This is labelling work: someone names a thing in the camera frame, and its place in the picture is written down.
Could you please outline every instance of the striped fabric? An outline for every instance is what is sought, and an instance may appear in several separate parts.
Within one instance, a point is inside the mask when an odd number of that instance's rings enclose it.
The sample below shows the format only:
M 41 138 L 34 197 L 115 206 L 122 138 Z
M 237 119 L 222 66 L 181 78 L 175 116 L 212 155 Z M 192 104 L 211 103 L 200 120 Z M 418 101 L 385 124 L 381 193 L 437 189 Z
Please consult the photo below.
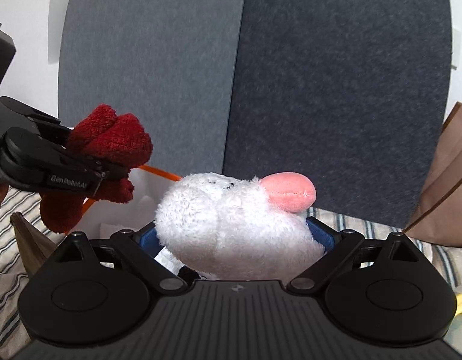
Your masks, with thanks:
M 3 359 L 12 357 L 26 345 L 29 337 L 20 322 L 17 312 L 17 300 L 23 287 L 28 282 L 21 263 L 14 232 L 9 223 L 9 216 L 19 211 L 26 219 L 44 234 L 55 241 L 61 235 L 51 233 L 43 225 L 39 215 L 38 194 L 20 192 L 14 189 L 3 203 L 0 213 L 0 356 Z M 367 238 L 384 239 L 396 228 L 371 223 L 345 215 L 319 210 L 315 208 L 303 212 L 302 216 L 312 215 L 335 230 L 352 228 Z M 442 247 L 414 240 L 417 247 L 433 263 L 446 281 L 453 287 L 462 283 L 462 249 Z
M 45 228 L 39 214 L 40 197 L 11 188 L 0 212 L 0 356 L 12 357 L 26 345 L 29 337 L 17 312 L 17 301 L 21 290 L 28 282 L 19 257 L 14 230 L 9 222 L 13 212 L 22 212 L 24 217 L 54 242 L 62 236 Z

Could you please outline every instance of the dark gray felt board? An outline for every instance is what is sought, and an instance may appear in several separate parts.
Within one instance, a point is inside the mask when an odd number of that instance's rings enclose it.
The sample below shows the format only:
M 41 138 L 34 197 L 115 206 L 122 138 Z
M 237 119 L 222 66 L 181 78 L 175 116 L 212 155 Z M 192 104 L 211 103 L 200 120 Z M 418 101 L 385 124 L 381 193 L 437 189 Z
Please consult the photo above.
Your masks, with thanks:
M 109 104 L 151 134 L 151 165 L 220 173 L 242 1 L 69 0 L 59 117 Z
M 403 227 L 450 67 L 449 0 L 245 0 L 223 172 L 301 172 L 316 207 Z

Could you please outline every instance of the screw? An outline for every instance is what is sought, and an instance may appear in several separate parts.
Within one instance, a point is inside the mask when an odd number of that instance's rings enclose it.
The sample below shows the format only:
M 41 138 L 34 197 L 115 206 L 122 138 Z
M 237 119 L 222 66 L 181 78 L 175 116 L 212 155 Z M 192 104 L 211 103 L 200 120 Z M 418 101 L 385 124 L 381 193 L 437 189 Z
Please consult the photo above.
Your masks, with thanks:
M 315 283 L 307 277 L 297 277 L 291 280 L 291 285 L 297 290 L 310 290 L 314 287 Z
M 134 231 L 130 229 L 122 229 L 119 231 L 121 234 L 128 235 L 128 234 L 134 234 Z
M 160 282 L 160 287 L 167 291 L 179 290 L 183 285 L 183 281 L 177 277 L 168 277 Z

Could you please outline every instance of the white plush toy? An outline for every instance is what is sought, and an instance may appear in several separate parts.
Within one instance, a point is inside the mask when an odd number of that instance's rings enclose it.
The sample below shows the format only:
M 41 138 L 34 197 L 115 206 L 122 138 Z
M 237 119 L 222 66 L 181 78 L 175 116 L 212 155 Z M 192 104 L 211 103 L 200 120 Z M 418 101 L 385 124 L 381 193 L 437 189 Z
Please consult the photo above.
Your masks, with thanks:
M 157 236 L 172 254 L 167 268 L 185 264 L 213 280 L 288 283 L 324 254 L 295 214 L 315 199 L 313 183 L 298 173 L 252 181 L 213 173 L 184 177 L 156 212 Z

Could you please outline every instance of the stuffed animal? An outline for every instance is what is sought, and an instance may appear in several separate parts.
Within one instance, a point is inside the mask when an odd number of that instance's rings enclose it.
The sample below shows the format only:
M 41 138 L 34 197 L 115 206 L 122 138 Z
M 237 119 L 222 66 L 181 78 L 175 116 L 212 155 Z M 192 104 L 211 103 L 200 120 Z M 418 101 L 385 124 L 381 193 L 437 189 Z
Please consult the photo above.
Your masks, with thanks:
M 66 148 L 77 155 L 92 156 L 119 164 L 129 173 L 149 161 L 153 151 L 151 138 L 137 117 L 116 115 L 109 105 L 99 105 L 69 134 Z M 134 186 L 128 177 L 104 180 L 94 200 L 127 203 L 132 199 Z M 52 191 L 41 195 L 41 217 L 44 225 L 56 233 L 66 233 L 83 216 L 84 194 Z
M 190 175 L 158 205 L 157 237 L 168 262 L 174 257 L 206 279 L 288 283 L 324 254 L 296 214 L 315 199 L 313 183 L 298 173 L 252 181 Z

